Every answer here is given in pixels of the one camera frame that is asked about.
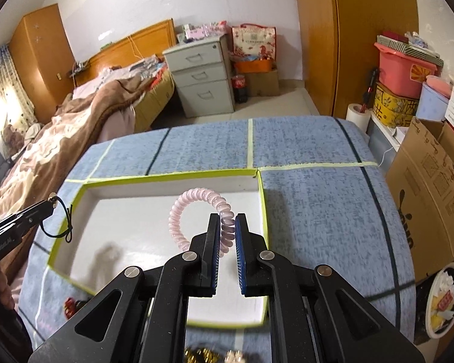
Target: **wooden headboard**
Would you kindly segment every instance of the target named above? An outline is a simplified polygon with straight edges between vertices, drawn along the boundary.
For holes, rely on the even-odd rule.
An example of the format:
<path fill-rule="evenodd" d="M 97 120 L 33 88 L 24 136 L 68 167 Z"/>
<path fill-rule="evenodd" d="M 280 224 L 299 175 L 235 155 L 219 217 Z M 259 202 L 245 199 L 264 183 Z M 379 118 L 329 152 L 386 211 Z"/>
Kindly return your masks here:
<path fill-rule="evenodd" d="M 136 56 L 163 55 L 164 50 L 176 43 L 173 19 L 139 30 L 93 55 L 89 60 L 89 69 L 76 76 L 76 84 L 94 79 L 103 68 L 127 67 L 139 60 Z"/>

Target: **paper roll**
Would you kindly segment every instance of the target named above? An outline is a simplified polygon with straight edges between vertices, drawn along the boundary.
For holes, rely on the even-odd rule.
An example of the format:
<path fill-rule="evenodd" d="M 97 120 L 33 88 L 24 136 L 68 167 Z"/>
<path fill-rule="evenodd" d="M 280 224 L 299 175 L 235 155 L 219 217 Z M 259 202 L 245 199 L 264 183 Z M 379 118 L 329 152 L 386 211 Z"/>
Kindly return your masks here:
<path fill-rule="evenodd" d="M 354 123 L 361 132 L 366 133 L 368 128 L 368 122 L 370 121 L 370 111 L 367 109 L 365 113 L 360 113 L 359 110 L 362 105 L 357 103 L 351 103 L 348 105 L 347 118 L 346 120 Z"/>

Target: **wooden wardrobe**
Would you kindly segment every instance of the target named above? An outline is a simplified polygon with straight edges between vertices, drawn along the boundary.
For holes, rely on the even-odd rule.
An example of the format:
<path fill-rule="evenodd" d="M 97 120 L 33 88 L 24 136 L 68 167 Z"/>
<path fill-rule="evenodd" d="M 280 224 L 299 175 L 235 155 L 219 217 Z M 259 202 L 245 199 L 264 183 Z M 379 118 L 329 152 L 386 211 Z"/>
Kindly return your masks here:
<path fill-rule="evenodd" d="M 67 40 L 57 4 L 25 15 L 15 30 L 8 49 L 35 116 L 50 122 L 67 94 L 74 90 L 68 77 L 74 56 Z"/>
<path fill-rule="evenodd" d="M 419 30 L 417 0 L 297 1 L 306 90 L 320 114 L 345 118 L 379 63 L 377 35 Z"/>

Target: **cabinet handle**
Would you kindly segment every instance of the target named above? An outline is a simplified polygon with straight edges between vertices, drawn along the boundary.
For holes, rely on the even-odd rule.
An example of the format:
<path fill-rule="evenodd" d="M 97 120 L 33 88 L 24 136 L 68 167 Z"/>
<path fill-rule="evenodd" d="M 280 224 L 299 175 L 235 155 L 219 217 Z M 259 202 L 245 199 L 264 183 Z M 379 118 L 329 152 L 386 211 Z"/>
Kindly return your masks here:
<path fill-rule="evenodd" d="M 207 91 L 206 93 L 197 93 L 197 95 L 203 100 L 211 100 L 213 98 L 211 91 Z"/>
<path fill-rule="evenodd" d="M 207 79 L 209 76 L 207 75 L 207 72 L 201 72 L 200 74 L 193 74 L 192 78 L 195 80 L 202 80 L 202 79 Z"/>
<path fill-rule="evenodd" d="M 202 56 L 200 55 L 200 53 L 197 53 L 197 54 L 194 54 L 193 56 L 190 56 L 190 57 L 185 57 L 185 59 L 187 59 L 188 61 L 192 61 L 192 60 L 195 60 L 195 59 L 202 59 Z"/>

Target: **orange box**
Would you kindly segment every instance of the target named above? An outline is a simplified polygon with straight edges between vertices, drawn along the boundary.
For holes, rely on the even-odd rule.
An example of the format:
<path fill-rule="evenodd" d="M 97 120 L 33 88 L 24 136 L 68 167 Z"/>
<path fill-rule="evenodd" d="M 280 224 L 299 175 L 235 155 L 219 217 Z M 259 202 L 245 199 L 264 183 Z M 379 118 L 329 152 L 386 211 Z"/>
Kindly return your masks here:
<path fill-rule="evenodd" d="M 252 74 L 254 72 L 271 72 L 272 60 L 254 60 L 254 61 L 238 61 L 235 69 L 238 74 Z"/>

